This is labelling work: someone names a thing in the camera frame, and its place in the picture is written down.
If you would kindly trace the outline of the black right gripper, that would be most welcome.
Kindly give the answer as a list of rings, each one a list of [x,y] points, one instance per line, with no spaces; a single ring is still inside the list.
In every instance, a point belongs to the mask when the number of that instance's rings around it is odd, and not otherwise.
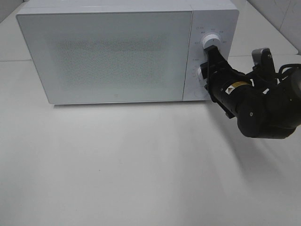
[[[252,82],[233,70],[216,46],[209,46],[204,51],[207,62],[200,65],[200,70],[206,80],[205,89],[228,118],[237,117],[242,102],[253,89]]]

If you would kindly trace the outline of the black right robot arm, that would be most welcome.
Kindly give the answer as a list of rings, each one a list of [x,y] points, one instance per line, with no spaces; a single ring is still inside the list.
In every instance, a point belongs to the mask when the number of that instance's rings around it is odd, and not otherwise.
[[[251,138],[284,139],[301,124],[301,65],[275,70],[269,48],[252,51],[254,66],[245,74],[232,68],[215,45],[201,64],[205,89],[240,132]]]

